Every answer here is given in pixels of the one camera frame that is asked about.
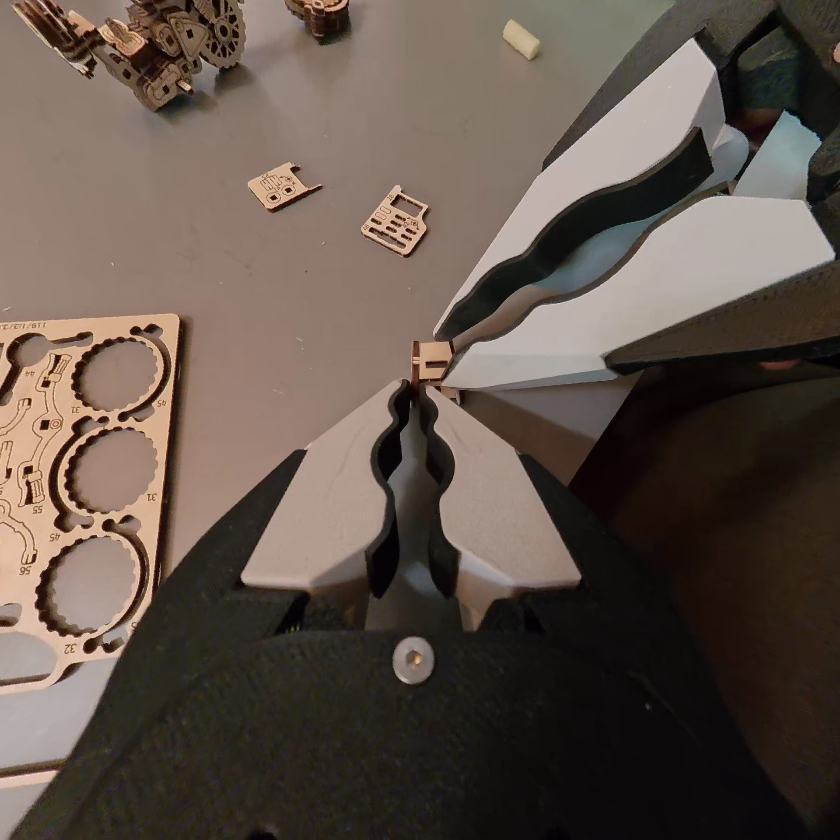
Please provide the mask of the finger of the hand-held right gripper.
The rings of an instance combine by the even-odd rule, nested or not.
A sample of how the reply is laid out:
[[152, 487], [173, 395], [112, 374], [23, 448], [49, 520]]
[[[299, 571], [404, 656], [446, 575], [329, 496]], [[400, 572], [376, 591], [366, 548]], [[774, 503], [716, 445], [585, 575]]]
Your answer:
[[647, 224], [736, 179], [747, 137], [727, 123], [718, 70], [694, 37], [534, 179], [435, 328], [454, 340], [520, 289], [577, 291]]
[[535, 301], [497, 336], [453, 340], [444, 385], [501, 397], [551, 424], [548, 455], [563, 480], [580, 468], [634, 384], [616, 384], [615, 351], [835, 259], [800, 199], [711, 194], [647, 228], [582, 289]]

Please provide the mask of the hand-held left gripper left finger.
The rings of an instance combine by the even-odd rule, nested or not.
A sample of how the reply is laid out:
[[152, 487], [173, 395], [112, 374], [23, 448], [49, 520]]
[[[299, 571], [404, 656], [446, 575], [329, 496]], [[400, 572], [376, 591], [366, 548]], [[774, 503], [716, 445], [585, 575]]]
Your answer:
[[407, 380], [389, 383], [307, 446], [241, 574], [251, 588], [304, 592], [364, 629], [370, 599], [400, 558], [389, 479], [411, 414]]

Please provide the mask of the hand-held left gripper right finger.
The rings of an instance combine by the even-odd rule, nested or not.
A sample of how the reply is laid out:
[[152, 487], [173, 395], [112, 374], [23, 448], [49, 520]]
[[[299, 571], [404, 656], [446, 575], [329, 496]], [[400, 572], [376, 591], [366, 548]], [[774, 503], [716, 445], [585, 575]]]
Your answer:
[[437, 483], [428, 568], [463, 629], [496, 601], [575, 588], [581, 572], [518, 451], [435, 388], [421, 388], [418, 406]]

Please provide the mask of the small wooden puzzle piece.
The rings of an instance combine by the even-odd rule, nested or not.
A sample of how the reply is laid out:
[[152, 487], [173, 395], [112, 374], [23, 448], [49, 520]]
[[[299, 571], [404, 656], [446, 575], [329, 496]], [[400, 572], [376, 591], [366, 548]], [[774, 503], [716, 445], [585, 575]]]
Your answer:
[[447, 399], [460, 405], [461, 392], [443, 384], [448, 367], [454, 357], [451, 342], [412, 342], [410, 382], [414, 393], [418, 394], [422, 385], [441, 392]]

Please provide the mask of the grey desk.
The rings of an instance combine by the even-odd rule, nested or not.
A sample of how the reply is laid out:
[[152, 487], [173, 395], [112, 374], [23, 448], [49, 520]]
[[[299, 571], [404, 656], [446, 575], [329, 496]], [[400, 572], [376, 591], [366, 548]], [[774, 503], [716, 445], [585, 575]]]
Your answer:
[[[2, 321], [183, 326], [164, 569], [293, 449], [406, 374], [594, 92], [671, 2], [352, 2], [319, 45], [246, 2], [242, 63], [152, 113], [84, 79], [2, 2]], [[515, 19], [541, 40], [523, 58]], [[322, 189], [268, 212], [292, 162]], [[400, 257], [361, 226], [429, 205]]]

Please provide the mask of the pale wax stub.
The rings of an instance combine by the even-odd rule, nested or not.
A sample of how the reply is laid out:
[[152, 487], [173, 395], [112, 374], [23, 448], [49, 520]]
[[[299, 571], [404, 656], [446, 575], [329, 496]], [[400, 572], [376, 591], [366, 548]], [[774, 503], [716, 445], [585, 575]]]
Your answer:
[[509, 19], [503, 30], [503, 40], [528, 61], [534, 60], [541, 50], [541, 40], [515, 19]]

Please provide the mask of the person's brown clothing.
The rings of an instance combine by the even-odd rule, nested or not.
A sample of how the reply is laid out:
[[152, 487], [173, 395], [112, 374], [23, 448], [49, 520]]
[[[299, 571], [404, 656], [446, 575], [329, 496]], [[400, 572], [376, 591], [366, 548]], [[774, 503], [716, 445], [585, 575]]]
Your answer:
[[813, 838], [838, 838], [838, 435], [838, 369], [659, 367], [571, 482], [666, 582]]

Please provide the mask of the flat slotted wooden piece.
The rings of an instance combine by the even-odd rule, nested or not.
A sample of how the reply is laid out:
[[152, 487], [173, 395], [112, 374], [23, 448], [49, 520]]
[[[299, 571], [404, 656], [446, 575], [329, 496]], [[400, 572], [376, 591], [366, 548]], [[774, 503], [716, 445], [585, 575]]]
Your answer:
[[364, 220], [360, 232], [365, 239], [406, 258], [427, 233], [428, 211], [429, 205], [395, 184]]

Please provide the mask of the wooden puzzle sheet gear holes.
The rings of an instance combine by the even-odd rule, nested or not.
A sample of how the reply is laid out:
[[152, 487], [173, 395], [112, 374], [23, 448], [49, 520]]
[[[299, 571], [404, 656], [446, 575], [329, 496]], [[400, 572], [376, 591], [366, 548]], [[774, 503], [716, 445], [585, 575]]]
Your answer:
[[[2, 322], [2, 607], [20, 609], [2, 617], [2, 637], [33, 639], [55, 660], [44, 674], [2, 677], [2, 696], [44, 690], [82, 665], [118, 657], [152, 602], [162, 578], [182, 333], [174, 313]], [[118, 406], [95, 406], [82, 394], [82, 373], [96, 354], [130, 344], [150, 353], [151, 382]], [[154, 470], [136, 500], [99, 510], [71, 479], [83, 453], [121, 432], [150, 441]], [[94, 542], [126, 552], [133, 579], [115, 615], [87, 629], [49, 605], [49, 579], [72, 550]]]

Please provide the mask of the flat notched wooden piece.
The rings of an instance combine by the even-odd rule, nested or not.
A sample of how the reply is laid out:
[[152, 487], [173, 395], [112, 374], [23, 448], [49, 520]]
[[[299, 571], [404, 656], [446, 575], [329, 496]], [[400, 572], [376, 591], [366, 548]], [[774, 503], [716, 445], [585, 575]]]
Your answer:
[[322, 184], [305, 185], [299, 170], [299, 164], [287, 162], [249, 180], [247, 187], [265, 210], [274, 213], [322, 189]]

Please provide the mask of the small wooden gear assembly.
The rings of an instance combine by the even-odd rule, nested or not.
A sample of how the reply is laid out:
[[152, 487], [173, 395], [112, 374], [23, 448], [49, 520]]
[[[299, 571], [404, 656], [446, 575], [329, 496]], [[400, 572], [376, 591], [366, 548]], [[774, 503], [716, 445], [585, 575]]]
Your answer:
[[284, 4], [321, 45], [333, 42], [350, 27], [350, 1], [284, 1]]

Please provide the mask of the wooden puzzle sheet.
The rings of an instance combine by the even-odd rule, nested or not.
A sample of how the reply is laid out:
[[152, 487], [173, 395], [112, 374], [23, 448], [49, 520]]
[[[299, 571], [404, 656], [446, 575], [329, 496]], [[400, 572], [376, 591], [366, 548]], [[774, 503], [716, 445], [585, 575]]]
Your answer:
[[64, 761], [58, 761], [1, 769], [1, 790], [47, 785], [57, 776], [63, 766]]

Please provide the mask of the wooden model vehicle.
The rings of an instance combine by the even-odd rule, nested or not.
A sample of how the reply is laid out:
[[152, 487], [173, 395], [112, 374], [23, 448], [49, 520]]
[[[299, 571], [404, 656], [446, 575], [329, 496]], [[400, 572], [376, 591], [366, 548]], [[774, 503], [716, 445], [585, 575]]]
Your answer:
[[179, 95], [192, 96], [193, 80], [208, 64], [237, 66], [246, 26], [237, 1], [136, 1], [128, 22], [107, 17], [95, 25], [56, 2], [14, 2], [15, 13], [69, 66], [92, 78], [98, 66], [129, 88], [148, 110]]

